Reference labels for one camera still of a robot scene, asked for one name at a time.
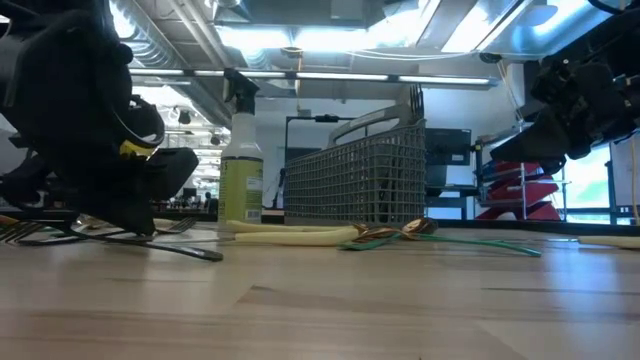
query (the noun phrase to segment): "red object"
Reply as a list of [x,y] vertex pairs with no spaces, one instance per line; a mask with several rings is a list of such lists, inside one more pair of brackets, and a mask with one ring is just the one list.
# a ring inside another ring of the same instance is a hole
[[[525,163],[525,173],[536,172],[538,164]],[[500,215],[511,212],[516,219],[524,220],[522,213],[522,181],[520,172],[511,171],[520,169],[519,163],[500,162],[495,166],[495,177],[499,180],[489,186],[486,202],[483,202],[489,209],[476,217],[479,220],[495,220]],[[525,199],[527,220],[555,220],[560,221],[560,215],[549,201],[542,201],[547,196],[558,191],[558,185],[551,182],[553,178],[549,175],[528,175],[525,176]]]
[[[524,171],[527,174],[530,174],[536,171],[539,167],[540,165],[538,165],[538,163],[524,163]],[[496,163],[493,169],[494,169],[493,171],[496,173],[513,170],[513,169],[520,169],[520,163],[499,161]]]
[[[516,220],[524,220],[522,207],[520,208],[490,208],[476,217],[477,220],[495,220],[500,215],[511,212]],[[560,215],[549,201],[541,201],[527,208],[527,220],[552,220],[560,221]]]
[[[553,181],[553,178],[549,175],[532,175],[527,176],[526,181],[538,181],[548,180]],[[554,183],[548,184],[525,184],[525,196],[527,200],[527,207],[541,201],[545,197],[558,191],[558,185]],[[521,200],[522,188],[520,184],[520,177],[516,179],[500,181],[494,183],[489,188],[487,194],[487,200]]]

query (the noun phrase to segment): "wooden table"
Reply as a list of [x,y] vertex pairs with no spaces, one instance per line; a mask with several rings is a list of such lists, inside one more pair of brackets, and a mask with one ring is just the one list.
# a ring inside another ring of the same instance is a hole
[[[3,359],[637,359],[640,254],[517,231],[540,259],[399,243],[369,252],[201,243],[0,247]],[[216,239],[194,230],[172,240]]]

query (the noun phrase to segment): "bottle label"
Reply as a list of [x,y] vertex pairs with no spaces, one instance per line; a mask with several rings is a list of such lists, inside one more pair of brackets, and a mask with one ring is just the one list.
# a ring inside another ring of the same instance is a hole
[[262,160],[226,156],[220,169],[218,221],[260,222],[262,215]]

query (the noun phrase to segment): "black machine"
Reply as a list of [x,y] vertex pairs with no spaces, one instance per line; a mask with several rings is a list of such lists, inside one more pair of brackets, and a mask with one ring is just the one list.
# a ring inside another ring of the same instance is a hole
[[427,164],[469,165],[471,163],[471,130],[425,130]]
[[558,172],[566,155],[579,159],[591,148],[631,137],[640,125],[640,1],[614,14],[542,61],[531,95],[546,104],[523,133],[491,151],[497,160],[539,162]]
[[151,200],[174,196],[198,165],[189,148],[156,149],[164,123],[132,95],[131,49],[108,0],[0,0],[0,112],[28,156],[0,196],[37,218],[44,196],[138,234],[155,233]]

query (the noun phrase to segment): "gray dish rack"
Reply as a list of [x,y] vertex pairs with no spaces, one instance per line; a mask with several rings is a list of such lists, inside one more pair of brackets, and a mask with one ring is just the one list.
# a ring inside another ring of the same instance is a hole
[[[392,129],[336,145],[365,126],[399,119]],[[334,130],[326,150],[286,164],[285,223],[398,226],[424,215],[425,120],[422,92],[409,104],[375,111]]]

